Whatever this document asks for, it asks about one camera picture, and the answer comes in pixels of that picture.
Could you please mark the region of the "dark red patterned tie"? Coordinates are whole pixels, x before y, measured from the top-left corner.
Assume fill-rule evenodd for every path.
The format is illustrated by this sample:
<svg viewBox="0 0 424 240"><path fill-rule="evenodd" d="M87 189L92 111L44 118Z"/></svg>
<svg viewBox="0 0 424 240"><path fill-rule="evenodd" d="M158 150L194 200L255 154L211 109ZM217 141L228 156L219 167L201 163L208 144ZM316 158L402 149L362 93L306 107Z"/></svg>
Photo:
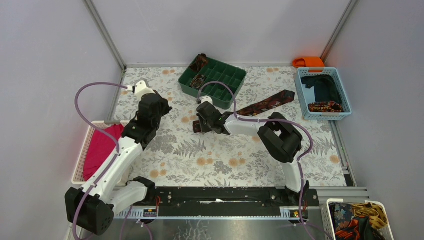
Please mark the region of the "dark red patterned tie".
<svg viewBox="0 0 424 240"><path fill-rule="evenodd" d="M295 92L291 90L283 90L271 97L268 97L265 100L262 100L260 102L238 110L237 114L241 116L254 117L261 113L273 110L275 108L293 102L295 95Z"/></svg>

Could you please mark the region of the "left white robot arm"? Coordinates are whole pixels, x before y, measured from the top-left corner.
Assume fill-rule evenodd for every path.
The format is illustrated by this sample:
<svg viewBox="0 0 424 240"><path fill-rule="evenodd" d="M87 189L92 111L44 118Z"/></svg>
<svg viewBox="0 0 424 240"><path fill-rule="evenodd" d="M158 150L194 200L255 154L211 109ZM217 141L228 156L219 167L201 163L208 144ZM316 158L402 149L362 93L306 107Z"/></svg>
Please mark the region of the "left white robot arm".
<svg viewBox="0 0 424 240"><path fill-rule="evenodd" d="M66 192L66 214L73 228L81 227L99 236L110 227L116 214L138 202L144 206L154 202L155 183L144 177L134 178L118 191L114 188L124 171L154 139L162 117L171 109L156 91L141 97L136 117L124 127L121 137L113 141L117 149L85 184Z"/></svg>

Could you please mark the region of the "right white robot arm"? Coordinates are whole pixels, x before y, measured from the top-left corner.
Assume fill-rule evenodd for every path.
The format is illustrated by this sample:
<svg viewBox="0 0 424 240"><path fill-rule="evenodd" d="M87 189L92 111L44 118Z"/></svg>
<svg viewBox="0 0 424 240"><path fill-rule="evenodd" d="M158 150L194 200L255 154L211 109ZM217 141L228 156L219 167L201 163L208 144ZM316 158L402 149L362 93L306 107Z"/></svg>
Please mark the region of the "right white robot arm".
<svg viewBox="0 0 424 240"><path fill-rule="evenodd" d="M302 148L303 136L280 113L274 112L267 119L235 116L231 112L221 113L207 101L201 103L196 111L202 133L258 137L270 156L282 164L287 201L299 206L307 199L301 170L295 162L295 156Z"/></svg>

